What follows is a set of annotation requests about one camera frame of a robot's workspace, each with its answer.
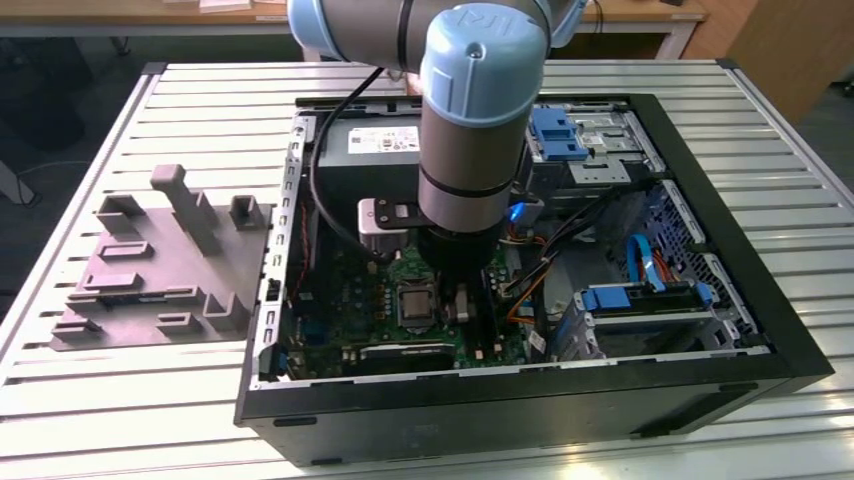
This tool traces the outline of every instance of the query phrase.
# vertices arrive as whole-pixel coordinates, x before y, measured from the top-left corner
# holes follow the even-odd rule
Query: power supply label
[[[418,127],[374,127],[350,130],[347,153],[418,152]]]

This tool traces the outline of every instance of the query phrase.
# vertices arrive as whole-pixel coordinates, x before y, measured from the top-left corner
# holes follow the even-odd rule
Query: wooden desk
[[[680,58],[706,10],[697,0],[682,7],[658,0],[600,0],[605,33],[666,33],[658,58]],[[580,31],[597,28],[590,2]],[[202,14],[195,3],[162,0],[0,0],[0,37],[290,34],[286,6]]]

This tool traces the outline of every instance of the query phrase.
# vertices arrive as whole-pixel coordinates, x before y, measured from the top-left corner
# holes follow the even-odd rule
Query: motherboard
[[[497,343],[492,351],[471,348],[466,342],[471,332],[465,322],[449,323],[447,313],[438,309],[434,272],[417,248],[402,250],[389,265],[377,265],[342,250],[334,253],[331,272],[322,286],[303,291],[295,301],[297,336],[303,345],[298,355],[305,378],[331,378],[354,374],[355,366],[370,373],[389,373],[391,358],[409,357],[417,370],[423,365],[441,369],[466,369],[526,363],[525,329],[521,325],[496,322]],[[485,275],[490,291],[500,301],[500,286],[510,278],[505,250]],[[327,292],[326,297],[314,291]],[[383,365],[371,368],[371,358]]]

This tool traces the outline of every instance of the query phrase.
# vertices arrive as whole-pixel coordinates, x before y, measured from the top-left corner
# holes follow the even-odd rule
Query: metal bracket
[[[435,223],[425,216],[418,203],[398,201],[389,198],[374,199],[377,226],[382,230],[401,230],[409,228],[433,227]]]

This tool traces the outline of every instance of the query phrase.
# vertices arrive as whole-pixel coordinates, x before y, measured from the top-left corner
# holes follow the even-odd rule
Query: slotted aluminum table
[[[714,62],[550,63],[544,91],[658,95],[832,358],[837,374],[798,394],[686,437],[301,471],[233,425],[243,342],[71,353],[47,347],[102,231],[93,210],[105,195],[134,193],[145,206],[167,206],[149,177],[155,165],[181,163],[211,203],[235,194],[275,202],[294,100],[345,96],[370,72],[335,63],[170,65],[141,78],[0,329],[0,478],[854,472],[853,196],[741,72]],[[403,91],[383,77],[370,93]]]

